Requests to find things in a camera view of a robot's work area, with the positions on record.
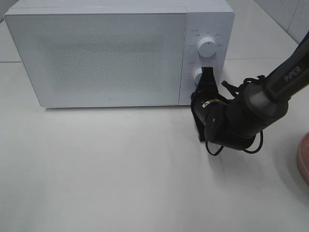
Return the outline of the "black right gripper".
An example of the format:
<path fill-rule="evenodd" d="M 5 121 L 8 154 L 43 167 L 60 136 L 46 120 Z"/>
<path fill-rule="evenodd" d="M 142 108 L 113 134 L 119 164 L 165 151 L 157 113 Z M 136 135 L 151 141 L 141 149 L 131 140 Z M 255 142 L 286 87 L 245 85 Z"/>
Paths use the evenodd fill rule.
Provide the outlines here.
<path fill-rule="evenodd" d="M 200 142 L 231 145 L 232 132 L 225 111 L 230 102 L 219 94 L 213 67 L 201 67 L 202 76 L 191 95 L 193 114 Z"/>

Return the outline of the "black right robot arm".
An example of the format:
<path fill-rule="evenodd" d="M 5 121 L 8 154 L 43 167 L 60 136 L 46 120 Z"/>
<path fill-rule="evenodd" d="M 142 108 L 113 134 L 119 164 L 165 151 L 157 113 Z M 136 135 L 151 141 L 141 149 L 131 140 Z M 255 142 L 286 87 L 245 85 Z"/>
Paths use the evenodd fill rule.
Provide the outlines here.
<path fill-rule="evenodd" d="M 238 87 L 222 82 L 233 99 L 219 94 L 212 67 L 202 67 L 191 95 L 191 112 L 198 138 L 206 145 L 255 154 L 264 142 L 263 130 L 288 111 L 288 101 L 309 84 L 309 37 L 268 76 L 246 78 Z"/>

